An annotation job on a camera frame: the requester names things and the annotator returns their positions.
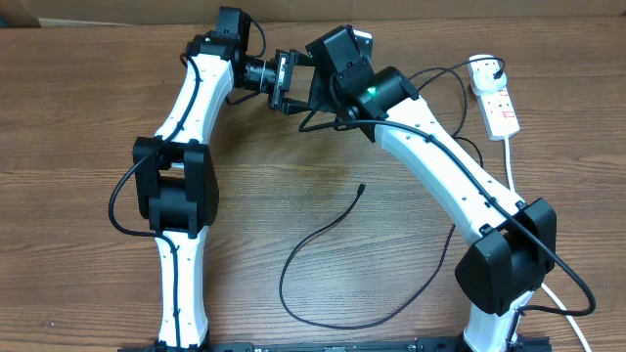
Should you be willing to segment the blue Galaxy smartphone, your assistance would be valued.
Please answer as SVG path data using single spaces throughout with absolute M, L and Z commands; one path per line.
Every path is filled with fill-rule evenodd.
M 371 33 L 353 29 L 352 30 L 359 53 L 362 57 L 366 57 L 369 61 L 372 60 L 373 53 L 373 36 Z

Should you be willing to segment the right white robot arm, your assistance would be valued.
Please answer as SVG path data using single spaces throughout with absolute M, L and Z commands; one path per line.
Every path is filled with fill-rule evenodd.
M 311 95 L 332 126 L 360 128 L 404 163 L 448 213 L 468 250 L 455 269 L 471 302 L 461 351 L 545 351 L 517 333 L 529 300 L 556 265 L 557 216 L 494 180 L 444 130 L 418 88 L 397 68 L 375 72 L 371 36 L 339 26 L 307 44 Z

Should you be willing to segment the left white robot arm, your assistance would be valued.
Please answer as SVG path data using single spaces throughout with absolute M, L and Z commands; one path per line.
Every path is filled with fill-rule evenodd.
M 311 55 L 277 52 L 271 61 L 247 53 L 251 16 L 222 7 L 215 29 L 187 44 L 186 78 L 169 117 L 133 146 L 140 213 L 158 248 L 162 320 L 152 350 L 201 351 L 209 330 L 203 302 L 203 255 L 219 201 L 209 140 L 235 88 L 278 98 L 295 66 Z

